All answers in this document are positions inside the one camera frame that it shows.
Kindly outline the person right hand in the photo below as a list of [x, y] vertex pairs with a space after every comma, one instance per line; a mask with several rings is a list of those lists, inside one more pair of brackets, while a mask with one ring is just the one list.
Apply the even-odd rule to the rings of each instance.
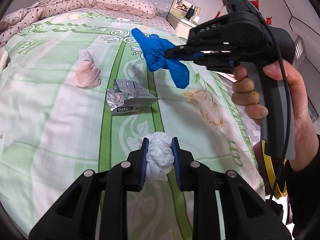
[[[308, 113], [308, 97], [302, 76], [294, 66], [283, 60], [289, 84], [295, 120], [296, 158], [290, 161], [291, 167], [298, 172], [306, 168], [315, 158], [319, 149], [319, 139]], [[259, 104], [260, 96], [254, 91], [254, 82], [247, 77], [247, 69], [238, 66], [234, 70], [236, 82], [233, 84], [232, 101], [244, 106], [246, 114], [257, 125], [268, 115], [268, 109]]]

